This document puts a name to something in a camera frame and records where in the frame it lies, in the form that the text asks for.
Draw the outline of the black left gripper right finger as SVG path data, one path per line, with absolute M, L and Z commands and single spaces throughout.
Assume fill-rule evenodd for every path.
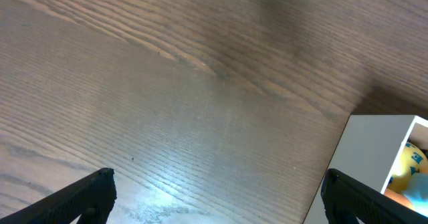
M 426 224 L 427 218 L 337 169 L 328 169 L 321 189 L 329 224 Z

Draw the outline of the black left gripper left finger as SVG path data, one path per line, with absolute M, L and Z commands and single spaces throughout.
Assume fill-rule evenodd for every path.
M 46 198 L 1 219 L 2 224 L 104 224 L 117 198 L 114 170 L 102 168 Z

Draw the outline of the yellow ball with blue letters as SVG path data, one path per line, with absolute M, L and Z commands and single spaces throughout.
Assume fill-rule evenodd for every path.
M 407 188 L 411 177 L 418 173 L 421 167 L 426 166 L 427 157 L 425 153 L 414 144 L 407 142 L 399 160 L 393 164 L 392 175 L 387 188 L 400 193 Z

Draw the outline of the yellow blue duck toy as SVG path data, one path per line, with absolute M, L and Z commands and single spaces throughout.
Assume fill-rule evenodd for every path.
M 427 167 L 422 167 L 409 180 L 401 193 L 386 189 L 384 196 L 427 217 Z

